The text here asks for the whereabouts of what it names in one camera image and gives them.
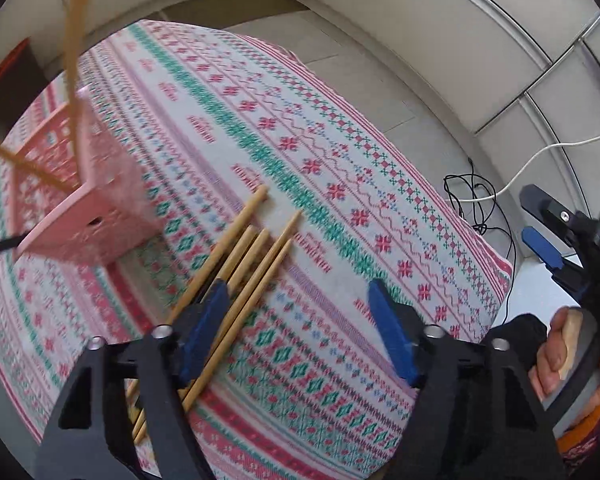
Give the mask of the person's right hand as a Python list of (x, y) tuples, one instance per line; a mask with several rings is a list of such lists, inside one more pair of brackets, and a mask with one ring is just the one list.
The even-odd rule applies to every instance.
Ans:
[[(535, 393), (541, 400), (552, 394), (559, 386), (559, 371), (567, 359), (567, 347), (564, 339), (564, 326), (568, 318), (569, 308), (560, 308), (550, 320), (547, 340), (536, 354), (536, 364), (529, 372), (529, 379)], [(588, 400), (584, 409), (588, 416), (600, 405), (600, 385)]]

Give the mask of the orange patterned sleeve forearm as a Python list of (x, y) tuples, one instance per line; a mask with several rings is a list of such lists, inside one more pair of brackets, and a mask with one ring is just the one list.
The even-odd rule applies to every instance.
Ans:
[(568, 476), (590, 458), (600, 445), (600, 405), (557, 439)]

